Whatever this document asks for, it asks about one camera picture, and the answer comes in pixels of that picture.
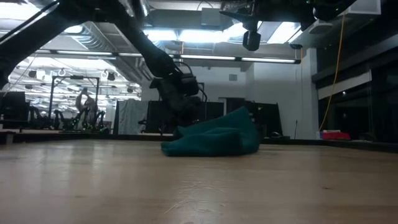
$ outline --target person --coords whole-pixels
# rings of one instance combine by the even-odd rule
[[[81,98],[82,96],[85,95],[87,96],[87,100],[85,101],[84,104],[81,103]],[[76,108],[79,110],[79,113],[81,114],[80,120],[83,121],[84,118],[84,112],[86,109],[89,109],[87,112],[87,117],[86,121],[88,124],[93,124],[95,121],[96,117],[96,112],[98,110],[98,106],[95,103],[95,100],[90,97],[90,95],[87,92],[87,88],[84,88],[83,91],[76,97],[76,102],[75,102]]]

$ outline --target yellow cable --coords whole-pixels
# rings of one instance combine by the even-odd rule
[[[338,67],[339,67],[339,64],[340,64],[341,46],[343,45],[343,31],[344,31],[344,20],[345,20],[345,17],[346,17],[346,14],[344,13],[343,14],[343,20],[341,21],[340,44],[339,44],[338,53],[337,53],[337,64],[336,64],[335,79],[333,80],[333,86],[331,88],[331,94],[330,94],[330,97],[329,97],[328,106],[326,107],[325,115],[323,117],[322,124],[319,127],[319,131],[322,130],[322,127],[325,124],[326,117],[328,116],[328,112],[329,112],[331,97],[333,96],[333,92],[335,91],[335,84],[336,84],[336,80],[337,80]]]

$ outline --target green towel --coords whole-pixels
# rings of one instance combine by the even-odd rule
[[[260,145],[246,108],[186,128],[178,127],[174,135],[180,139],[162,143],[166,156],[240,156],[257,152]]]

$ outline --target wooden tabletop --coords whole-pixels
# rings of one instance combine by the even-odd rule
[[[0,223],[398,223],[398,155],[261,146],[165,157],[159,142],[0,147]]]

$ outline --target red object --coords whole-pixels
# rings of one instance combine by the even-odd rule
[[[351,140],[348,133],[322,133],[323,140]]]

